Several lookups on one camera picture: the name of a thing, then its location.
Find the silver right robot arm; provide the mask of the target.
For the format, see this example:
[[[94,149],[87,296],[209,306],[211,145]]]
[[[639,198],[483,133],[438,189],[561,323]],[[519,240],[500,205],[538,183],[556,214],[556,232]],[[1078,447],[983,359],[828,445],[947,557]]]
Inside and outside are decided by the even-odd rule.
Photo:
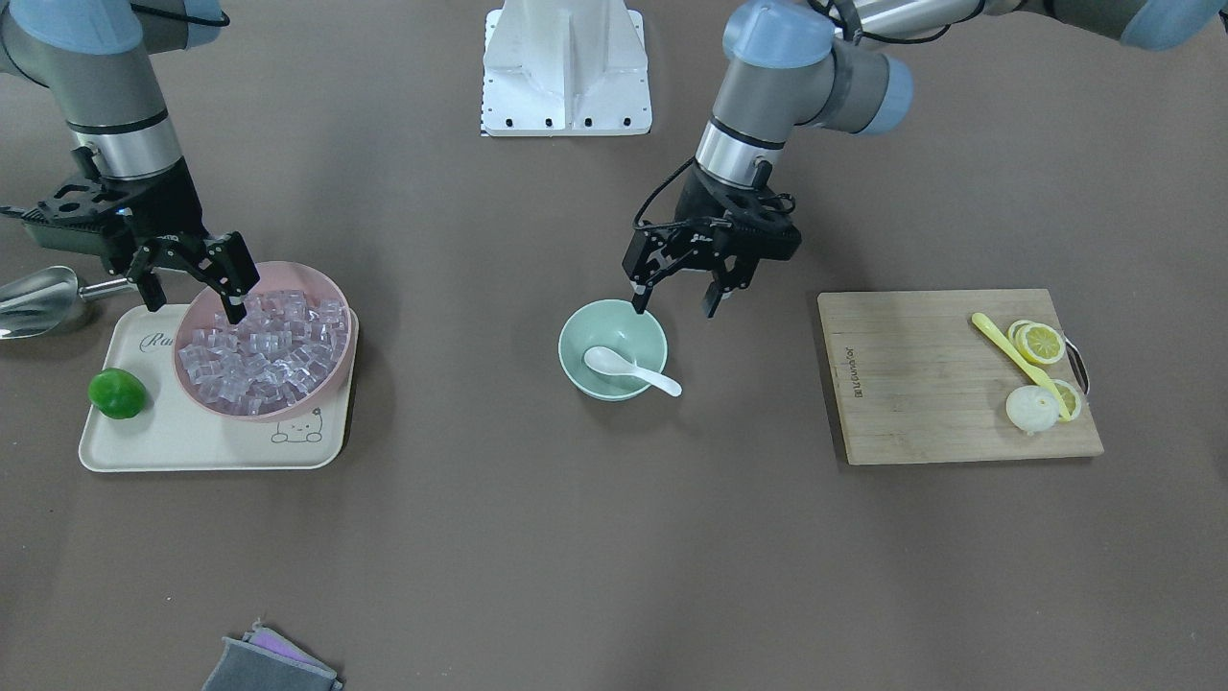
[[[47,88],[75,141],[76,172],[34,206],[5,206],[45,249],[96,255],[150,311],[157,270],[219,293],[228,323],[259,284],[241,233],[203,226],[201,198],[151,65],[228,25],[219,1],[5,1],[2,71]]]

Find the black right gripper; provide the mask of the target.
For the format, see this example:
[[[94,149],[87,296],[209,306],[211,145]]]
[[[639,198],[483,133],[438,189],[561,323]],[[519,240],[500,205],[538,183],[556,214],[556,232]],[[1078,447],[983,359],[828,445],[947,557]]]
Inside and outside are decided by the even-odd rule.
[[[109,272],[134,263],[134,287],[150,312],[166,306],[154,268],[195,275],[219,293],[232,326],[246,319],[246,297],[260,280],[241,233],[214,237],[203,227],[185,160],[142,179],[72,176],[21,222],[43,248],[97,255]]]

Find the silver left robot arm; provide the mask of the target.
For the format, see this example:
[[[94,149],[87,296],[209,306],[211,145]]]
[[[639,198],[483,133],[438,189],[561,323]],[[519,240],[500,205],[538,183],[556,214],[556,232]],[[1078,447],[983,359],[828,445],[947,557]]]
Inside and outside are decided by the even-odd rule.
[[[1041,14],[1119,44],[1167,52],[1226,17],[1223,1],[745,1],[728,18],[728,61],[670,222],[632,218],[623,268],[631,309],[675,272],[710,272],[702,312],[749,287],[760,261],[790,261],[801,245],[795,199],[768,180],[790,135],[878,135],[903,123],[912,75],[882,45],[935,42],[955,25]]]

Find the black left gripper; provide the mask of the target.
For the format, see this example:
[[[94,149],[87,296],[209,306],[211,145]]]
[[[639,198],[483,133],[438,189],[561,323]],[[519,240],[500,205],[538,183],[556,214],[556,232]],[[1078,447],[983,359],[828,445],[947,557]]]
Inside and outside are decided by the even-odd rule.
[[[677,179],[682,193],[673,218],[645,218],[656,198]],[[720,182],[696,164],[683,164],[650,191],[632,216],[623,271],[632,285],[632,311],[645,314],[650,295],[675,272],[706,272],[702,314],[712,319],[720,302],[748,288],[760,261],[790,261],[801,245],[791,194],[771,191],[763,180],[749,189]]]

